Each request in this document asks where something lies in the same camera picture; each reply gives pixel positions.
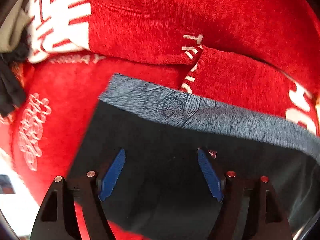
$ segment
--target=gray fuzzy fabric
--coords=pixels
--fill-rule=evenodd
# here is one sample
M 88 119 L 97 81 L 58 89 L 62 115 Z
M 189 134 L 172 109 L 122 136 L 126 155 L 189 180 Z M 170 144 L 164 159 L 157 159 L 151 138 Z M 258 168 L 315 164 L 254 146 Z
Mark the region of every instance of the gray fuzzy fabric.
M 99 99 L 153 122 L 297 149 L 320 163 L 320 138 L 280 117 L 120 74 L 113 76 Z

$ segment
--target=printed logo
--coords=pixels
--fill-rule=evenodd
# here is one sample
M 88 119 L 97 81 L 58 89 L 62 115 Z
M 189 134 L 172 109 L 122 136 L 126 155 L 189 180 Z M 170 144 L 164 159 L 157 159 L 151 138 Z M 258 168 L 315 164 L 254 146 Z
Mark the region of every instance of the printed logo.
M 43 61 L 51 52 L 89 49 L 87 0 L 29 0 L 27 8 L 31 63 Z
M 89 65 L 90 61 L 94 64 L 97 64 L 100 60 L 105 59 L 105 56 L 99 56 L 98 54 L 94 54 L 94 57 L 92 57 L 92 55 L 79 55 L 79 54 L 75 54 L 75 55 L 68 55 L 68 56 L 56 56 L 53 58 L 49 59 L 49 62 L 52 64 L 58 63 L 58 64 L 62 64 L 62 63 L 86 63 L 87 65 Z
M 39 100 L 38 93 L 30 95 L 19 126 L 19 149 L 24 153 L 26 163 L 32 171 L 37 170 L 37 157 L 42 155 L 38 142 L 42 138 L 43 124 L 47 116 L 51 114 L 48 104 L 47 98 Z
M 308 93 L 308 91 L 305 90 L 297 82 L 295 82 L 295 84 L 297 87 L 296 91 L 289 91 L 289 98 L 291 102 L 295 104 L 299 109 L 305 112 L 310 112 L 310 106 L 308 102 L 305 100 L 304 94 L 310 99 L 312 99 L 312 95 Z M 298 124 L 298 122 L 303 123 L 311 133 L 317 135 L 317 128 L 315 122 L 308 115 L 304 114 L 300 110 L 292 107 L 288 108 L 285 111 L 285 118 L 296 124 Z

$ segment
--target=gray fabric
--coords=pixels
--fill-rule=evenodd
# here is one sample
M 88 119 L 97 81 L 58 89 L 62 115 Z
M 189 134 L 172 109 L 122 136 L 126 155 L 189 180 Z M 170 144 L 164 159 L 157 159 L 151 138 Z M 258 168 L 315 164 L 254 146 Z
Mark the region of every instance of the gray fabric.
M 260 114 L 115 74 L 100 100 L 141 118 L 300 150 L 320 163 L 320 139 L 283 118 Z
M 18 0 L 0 27 L 0 53 L 12 52 L 18 45 L 21 33 L 30 17 L 21 9 L 23 0 Z

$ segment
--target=black fabric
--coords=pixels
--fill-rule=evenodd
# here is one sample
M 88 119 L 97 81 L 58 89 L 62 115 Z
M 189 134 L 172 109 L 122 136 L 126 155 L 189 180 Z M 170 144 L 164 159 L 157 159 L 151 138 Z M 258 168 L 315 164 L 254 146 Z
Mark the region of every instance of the black fabric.
M 21 34 L 20 42 L 18 46 L 8 53 L 0 53 L 0 57 L 6 65 L 9 65 L 12 62 L 24 62 L 29 54 L 29 46 L 27 44 L 27 30 L 24 29 Z
M 14 106 L 21 106 L 26 100 L 19 81 L 11 69 L 0 59 L 0 114 L 7 116 L 14 110 Z
M 293 232 L 319 209 L 319 166 L 300 151 L 154 123 L 102 101 L 68 177 L 98 170 L 123 148 L 123 170 L 102 203 L 107 219 L 151 239 L 206 239 L 221 204 L 199 168 L 200 146 L 217 151 L 224 171 L 268 176 Z
M 27 31 L 24 30 L 17 48 L 10 53 L 0 53 L 0 114 L 7 116 L 20 107 L 26 100 L 25 92 L 19 81 L 9 68 L 12 62 L 24 62 L 29 54 L 27 45 Z

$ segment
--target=white lettering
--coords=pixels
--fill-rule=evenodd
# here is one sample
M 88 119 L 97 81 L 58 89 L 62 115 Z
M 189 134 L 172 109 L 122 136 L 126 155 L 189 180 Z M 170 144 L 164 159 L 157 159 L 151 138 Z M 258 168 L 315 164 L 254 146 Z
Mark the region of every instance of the white lettering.
M 190 70 L 190 72 L 194 72 L 194 71 L 196 71 L 196 69 L 197 69 L 197 66 L 198 66 L 198 62 L 196 63 L 196 65 Z
M 309 112 L 310 111 L 310 106 L 307 103 L 307 101 L 304 99 L 304 94 L 306 94 L 309 97 L 309 94 L 307 91 L 299 85 L 297 82 L 295 82 L 297 86 L 297 91 L 290 90 L 289 91 L 289 97 L 292 103 L 294 103 L 297 107 L 300 109 Z
M 192 89 L 191 89 L 191 87 L 189 87 L 188 84 L 183 83 L 183 84 L 181 85 L 181 88 L 184 88 L 189 94 L 192 94 Z
M 199 34 L 197 37 L 192 36 L 192 35 L 183 35 L 183 38 L 185 39 L 190 39 L 190 40 L 195 40 L 197 45 L 200 45 L 202 43 L 203 35 Z M 182 46 L 182 50 L 190 50 L 193 49 L 194 47 L 192 46 Z
M 42 156 L 38 142 L 42 138 L 43 124 L 51 114 L 47 98 L 39 100 L 39 94 L 29 96 L 27 108 L 23 111 L 21 125 L 19 126 L 18 145 L 24 153 L 25 161 L 30 170 L 37 170 L 37 157 Z
M 184 53 L 187 54 L 190 59 L 193 59 L 193 56 L 190 54 L 189 51 L 185 51 Z
M 186 80 L 189 80 L 191 82 L 194 82 L 195 81 L 195 78 L 194 77 L 191 77 L 191 76 L 186 76 L 185 77 Z
M 90 55 L 85 55 L 80 60 L 83 61 L 84 63 L 86 63 L 87 65 L 89 65 Z
M 291 122 L 294 122 L 296 124 L 298 124 L 298 122 L 302 122 L 303 124 L 305 124 L 307 126 L 307 129 L 313 133 L 313 134 L 317 134 L 317 129 L 316 129 L 316 125 L 313 122 L 313 120 L 305 115 L 304 113 L 300 112 L 299 110 L 295 109 L 295 108 L 289 108 L 285 111 L 285 118 Z
M 94 54 L 94 60 L 93 63 L 97 64 L 100 60 L 105 59 L 105 56 L 99 56 L 98 54 Z

